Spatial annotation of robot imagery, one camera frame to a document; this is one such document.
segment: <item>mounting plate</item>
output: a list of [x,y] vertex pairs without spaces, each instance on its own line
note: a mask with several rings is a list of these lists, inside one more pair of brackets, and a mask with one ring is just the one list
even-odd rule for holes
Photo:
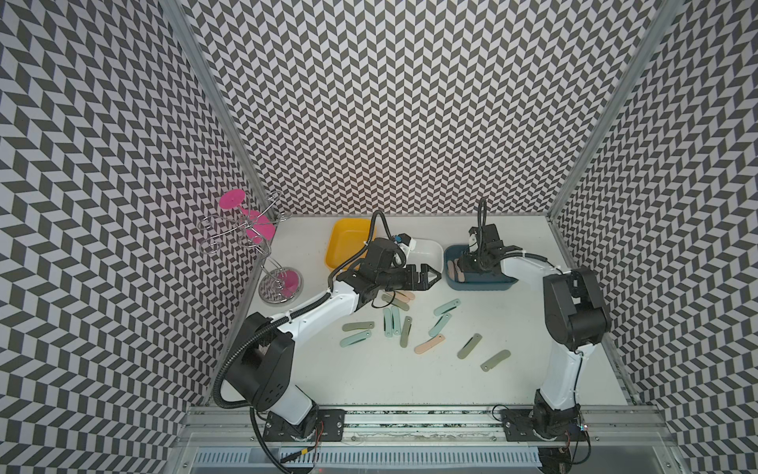
[[[324,434],[321,435],[321,442],[325,441],[342,441],[342,433],[345,426],[345,410],[319,410],[316,416],[316,427],[321,427],[324,422]],[[263,430],[263,439],[266,442],[293,442],[302,441],[295,439],[287,429],[289,423],[284,418],[275,413],[269,413],[266,418],[266,428]],[[308,443],[313,443],[315,439],[308,439]]]
[[[503,431],[508,441],[545,441],[534,433],[531,424],[531,409],[507,409],[500,410],[500,419],[503,421]],[[566,435],[560,435],[551,441],[567,441]]]

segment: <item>black and white pattern backdrop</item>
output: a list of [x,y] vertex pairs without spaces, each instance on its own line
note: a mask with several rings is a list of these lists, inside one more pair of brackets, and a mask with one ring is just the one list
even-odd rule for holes
[[687,3],[558,220],[696,472],[758,472],[756,32]]
[[243,177],[154,0],[4,0],[0,45],[0,471],[158,472],[250,273],[194,221]]
[[544,212],[659,0],[183,0],[303,214]]

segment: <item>plastic bin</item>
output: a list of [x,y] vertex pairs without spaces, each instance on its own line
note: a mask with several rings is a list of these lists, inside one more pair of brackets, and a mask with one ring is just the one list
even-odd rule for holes
[[445,281],[448,286],[453,290],[460,291],[495,291],[495,290],[507,290],[516,281],[517,278],[512,278],[507,275],[494,275],[492,273],[464,273],[466,281],[455,281],[447,272],[447,263],[459,258],[463,253],[468,250],[468,245],[458,244],[451,245],[445,249],[445,266],[442,273],[445,274]]

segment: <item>black cable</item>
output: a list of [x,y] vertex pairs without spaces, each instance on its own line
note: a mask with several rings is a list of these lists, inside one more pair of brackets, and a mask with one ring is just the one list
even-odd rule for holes
[[213,395],[213,401],[218,405],[219,408],[224,408],[227,410],[231,410],[234,408],[242,408],[247,407],[249,403],[247,400],[240,400],[237,402],[230,402],[225,400],[221,396],[221,386],[224,383],[224,379],[227,376],[227,372],[229,372],[229,368],[234,364],[234,361],[237,360],[242,354],[245,353],[245,351],[248,349],[248,347],[252,346],[254,343],[260,341],[264,336],[267,334],[270,334],[274,329],[278,328],[279,326],[286,324],[290,322],[292,319],[298,318],[304,314],[306,314],[308,311],[312,311],[313,309],[318,308],[322,304],[326,303],[326,301],[331,297],[331,292],[324,293],[324,295],[319,298],[318,300],[314,301],[313,303],[304,306],[300,309],[297,309],[295,311],[292,311],[290,313],[289,318],[280,318],[277,319],[274,322],[270,322],[264,327],[260,328],[255,332],[255,334],[242,343],[237,350],[235,350],[231,356],[229,356],[225,361],[224,364],[221,365],[221,368],[218,370],[218,374],[216,375],[216,379],[213,381],[213,388],[212,388],[212,395]]
[[266,442],[263,441],[263,435],[261,435],[261,429],[258,427],[258,422],[255,421],[255,408],[250,407],[250,419],[252,420],[252,430],[255,432],[255,439],[258,440],[258,444],[261,445],[261,449],[266,454],[266,457],[279,469],[283,474],[293,474],[292,471],[287,470],[282,466],[282,463],[269,451]]
[[503,404],[501,404],[501,403],[498,403],[497,405],[495,405],[494,407],[492,407],[492,410],[490,411],[490,414],[491,414],[491,415],[492,415],[492,417],[495,419],[495,421],[496,421],[496,422],[501,422],[501,423],[502,423],[502,422],[503,422],[503,419],[502,419],[502,418],[501,418],[501,419],[499,419],[499,418],[497,418],[497,417],[495,416],[495,409],[496,409],[497,407],[503,407],[503,408],[505,408],[505,409],[507,409],[508,407],[506,407],[505,405],[503,405]]
[[373,301],[373,300],[371,300],[371,307],[372,307],[372,308],[376,308],[376,309],[387,308],[387,307],[388,307],[389,305],[391,305],[391,304],[392,304],[392,302],[395,300],[395,296],[396,296],[396,295],[397,295],[397,293],[395,292],[395,290],[392,290],[392,300],[390,300],[390,302],[389,302],[389,303],[387,303],[387,304],[386,304],[386,305],[384,305],[384,306],[375,306],[375,305],[374,305],[374,301]]
[[576,407],[576,386],[579,383],[579,374],[581,374],[581,363],[584,360],[584,354],[581,353],[581,356],[579,357],[579,370],[576,371],[576,378],[574,379],[574,406]]
[[482,247],[484,246],[484,226],[487,225],[487,198],[483,197],[479,199],[479,207],[476,210],[476,233],[477,233],[477,249],[476,260],[479,264],[479,268],[486,271],[484,263],[482,262]]
[[[581,356],[579,357],[579,370],[576,372],[576,378],[574,379],[574,406],[576,407],[576,387],[579,384],[579,375],[581,374],[581,364],[584,361],[584,354],[579,353]],[[581,414],[579,414],[579,425],[581,428]],[[574,446],[574,454],[572,454],[571,457],[571,463],[573,465],[586,463],[588,459],[590,459],[590,454],[592,453],[592,444],[590,444],[590,434],[586,431],[583,432],[584,437],[587,439],[587,456],[584,457],[583,460],[579,461],[578,463],[574,462],[574,459],[576,458],[576,450],[579,447],[579,440],[576,440],[576,445]]]
[[574,447],[574,456],[571,458],[571,464],[574,466],[577,466],[578,464],[584,464],[587,462],[588,459],[590,459],[590,454],[592,454],[592,443],[590,443],[590,434],[588,432],[584,432],[584,437],[587,439],[587,456],[584,457],[581,461],[574,461],[574,458],[576,457],[576,448],[579,446],[579,441],[576,442],[576,446]]

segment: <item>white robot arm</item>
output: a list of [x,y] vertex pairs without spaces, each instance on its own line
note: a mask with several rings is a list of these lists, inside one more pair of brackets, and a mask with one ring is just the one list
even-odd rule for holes
[[[293,312],[317,302],[326,293],[325,291],[290,311],[274,315],[271,319],[273,321],[289,319]],[[336,320],[353,314],[358,309],[358,301],[359,295],[350,285],[343,281],[335,281],[334,289],[328,300],[299,318],[285,322],[278,327],[278,330],[283,333],[290,333],[293,343],[302,344]],[[221,396],[224,400],[229,401],[245,400],[245,397],[228,380],[224,380],[221,386]],[[311,412],[313,406],[313,400],[297,386],[289,384],[269,410],[284,418],[289,424],[298,426]]]

